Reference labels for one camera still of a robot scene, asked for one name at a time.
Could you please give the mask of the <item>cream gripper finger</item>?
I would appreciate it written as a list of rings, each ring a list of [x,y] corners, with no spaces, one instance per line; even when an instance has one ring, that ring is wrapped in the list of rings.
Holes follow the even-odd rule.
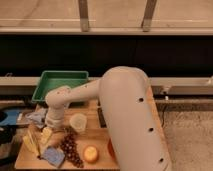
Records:
[[[52,136],[52,134],[53,134],[52,129],[49,128],[49,127],[45,127],[45,128],[42,130],[40,142],[41,142],[42,144],[46,144],[46,143],[49,141],[49,139],[50,139],[50,137]]]

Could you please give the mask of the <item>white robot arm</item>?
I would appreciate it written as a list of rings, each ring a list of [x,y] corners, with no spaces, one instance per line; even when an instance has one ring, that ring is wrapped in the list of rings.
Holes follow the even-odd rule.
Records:
[[[60,128],[65,106],[97,98],[120,171],[172,171],[148,103],[150,87],[146,73],[135,67],[118,66],[87,84],[62,86],[49,91],[45,124]]]

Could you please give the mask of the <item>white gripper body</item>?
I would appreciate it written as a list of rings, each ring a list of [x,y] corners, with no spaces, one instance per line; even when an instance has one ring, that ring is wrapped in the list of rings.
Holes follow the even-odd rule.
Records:
[[[45,118],[45,124],[55,130],[62,127],[64,121],[64,109],[49,108]]]

